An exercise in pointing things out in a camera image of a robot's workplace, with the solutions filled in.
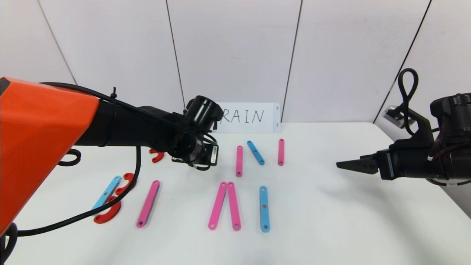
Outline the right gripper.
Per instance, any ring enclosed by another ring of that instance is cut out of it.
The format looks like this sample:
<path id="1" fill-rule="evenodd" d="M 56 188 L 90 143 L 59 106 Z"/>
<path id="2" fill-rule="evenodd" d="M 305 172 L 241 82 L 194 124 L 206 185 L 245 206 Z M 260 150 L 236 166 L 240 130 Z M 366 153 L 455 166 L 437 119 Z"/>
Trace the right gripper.
<path id="1" fill-rule="evenodd" d="M 397 178 L 429 179 L 430 167 L 425 149 L 387 149 L 360 159 L 336 163 L 337 168 L 366 173 L 380 173 L 383 180 Z"/>

